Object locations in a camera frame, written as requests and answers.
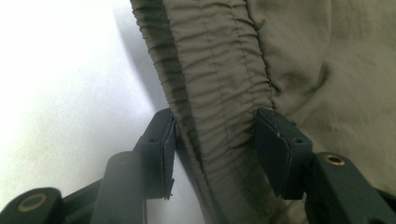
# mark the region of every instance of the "shirred fabric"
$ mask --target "shirred fabric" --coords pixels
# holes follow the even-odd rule
[[[258,107],[396,194],[396,2],[132,4],[214,223],[306,223],[258,163]]]

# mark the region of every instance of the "olive green fabric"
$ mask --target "olive green fabric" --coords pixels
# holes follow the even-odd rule
[[[305,223],[252,146],[258,107],[396,194],[396,3],[132,0],[214,223]]]

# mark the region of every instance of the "screw hole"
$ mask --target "screw hole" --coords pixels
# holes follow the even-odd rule
[[[327,156],[326,161],[333,165],[344,165],[346,163],[343,159],[334,155]]]
[[[304,141],[303,141],[302,139],[300,139],[300,138],[294,138],[293,142],[294,142],[294,143],[297,143],[297,144],[301,144],[301,143],[303,143]]]

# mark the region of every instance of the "white wall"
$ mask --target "white wall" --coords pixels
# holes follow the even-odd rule
[[[166,107],[128,0],[0,3],[0,209],[28,189],[65,196],[101,178]],[[174,200],[150,202],[150,223],[203,223],[177,166]]]

